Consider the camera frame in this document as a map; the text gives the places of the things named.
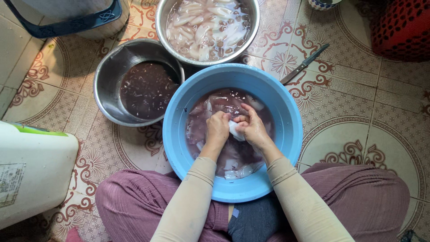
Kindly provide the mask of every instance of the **beige arm sleeve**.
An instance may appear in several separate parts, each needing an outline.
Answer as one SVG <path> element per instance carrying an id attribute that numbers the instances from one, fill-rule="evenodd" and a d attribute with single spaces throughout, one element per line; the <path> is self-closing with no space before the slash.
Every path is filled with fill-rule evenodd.
<path id="1" fill-rule="evenodd" d="M 198 157 L 161 217 L 151 242 L 196 242 L 208 215 L 216 163 Z"/>
<path id="2" fill-rule="evenodd" d="M 353 242 L 327 204 L 284 156 L 267 168 L 270 182 L 299 242 Z"/>

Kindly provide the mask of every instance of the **ribbed purple pants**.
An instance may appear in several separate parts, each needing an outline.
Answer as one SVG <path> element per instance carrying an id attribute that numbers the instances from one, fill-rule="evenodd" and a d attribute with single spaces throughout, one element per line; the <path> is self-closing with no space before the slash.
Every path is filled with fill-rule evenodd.
<path id="1" fill-rule="evenodd" d="M 396 175 L 366 165 L 316 163 L 302 177 L 327 203 L 356 242 L 392 242 L 409 204 L 409 190 Z M 181 181 L 174 173 L 122 170 L 97 188 L 95 202 L 114 242 L 150 241 Z M 227 242 L 228 205 L 212 201 L 201 242 Z M 268 242 L 297 241 L 291 228 Z"/>

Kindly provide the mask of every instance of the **left hand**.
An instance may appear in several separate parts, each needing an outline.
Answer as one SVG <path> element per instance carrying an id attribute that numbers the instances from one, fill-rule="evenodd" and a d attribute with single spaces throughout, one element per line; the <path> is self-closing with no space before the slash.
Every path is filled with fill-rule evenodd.
<path id="1" fill-rule="evenodd" d="M 230 116 L 229 113 L 218 111 L 206 120 L 206 144 L 203 146 L 199 157 L 207 157 L 215 163 L 217 162 L 219 153 L 230 135 L 230 126 L 228 125 Z"/>
<path id="2" fill-rule="evenodd" d="M 230 116 L 229 113 L 218 111 L 206 120 L 206 144 L 224 147 L 230 134 L 230 126 L 228 125 Z"/>

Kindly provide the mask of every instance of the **blue plastic bucket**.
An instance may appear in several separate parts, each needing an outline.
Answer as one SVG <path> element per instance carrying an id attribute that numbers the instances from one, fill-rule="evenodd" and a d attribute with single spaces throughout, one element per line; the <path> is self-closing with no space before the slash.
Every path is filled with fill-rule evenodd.
<path id="1" fill-rule="evenodd" d="M 253 66 L 220 64 L 203 69 L 187 79 L 173 95 L 163 122 L 163 144 L 167 158 L 182 180 L 194 159 L 185 140 L 186 110 L 206 93 L 219 88 L 240 88 L 263 101 L 273 115 L 276 146 L 295 165 L 300 155 L 303 130 L 300 112 L 293 97 L 274 77 Z M 266 166 L 237 180 L 215 177 L 212 199 L 219 202 L 247 202 L 273 190 Z"/>

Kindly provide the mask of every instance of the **metal pot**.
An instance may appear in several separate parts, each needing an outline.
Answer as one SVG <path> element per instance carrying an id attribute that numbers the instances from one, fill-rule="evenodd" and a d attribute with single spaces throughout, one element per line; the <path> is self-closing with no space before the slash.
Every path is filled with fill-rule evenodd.
<path id="1" fill-rule="evenodd" d="M 166 37 L 167 17 L 169 15 L 169 12 L 172 9 L 173 5 L 177 1 L 178 0 L 160 0 L 160 2 L 158 3 L 158 6 L 157 6 L 157 12 L 155 13 L 155 29 L 157 31 L 158 38 L 159 38 L 161 44 L 163 44 L 164 48 L 166 48 L 167 51 L 171 55 L 173 55 L 176 59 L 178 59 L 184 63 L 196 65 L 196 66 L 207 67 L 207 66 L 211 66 L 211 65 L 230 62 L 233 59 L 240 56 L 240 54 L 242 54 L 249 47 L 249 45 L 254 40 L 254 38 L 257 34 L 258 26 L 260 25 L 260 8 L 258 7 L 257 0 L 239 0 L 241 3 L 245 4 L 246 7 L 249 8 L 249 20 L 250 20 L 251 26 L 252 26 L 249 38 L 240 47 L 240 49 L 238 51 L 236 51 L 235 53 L 231 54 L 230 56 L 219 59 L 217 61 L 203 62 L 203 61 L 195 61 L 192 59 L 185 58 L 185 57 L 181 56 L 179 53 L 177 53 L 172 48 L 172 46 L 169 43 L 169 40 Z"/>
<path id="2" fill-rule="evenodd" d="M 164 118 L 164 114 L 153 120 L 144 120 L 131 115 L 120 100 L 120 85 L 125 73 L 143 61 L 159 61 L 168 64 L 178 75 L 182 84 L 184 69 L 159 41 L 137 39 L 125 42 L 109 52 L 98 65 L 94 75 L 94 98 L 100 111 L 112 122 L 141 127 Z"/>

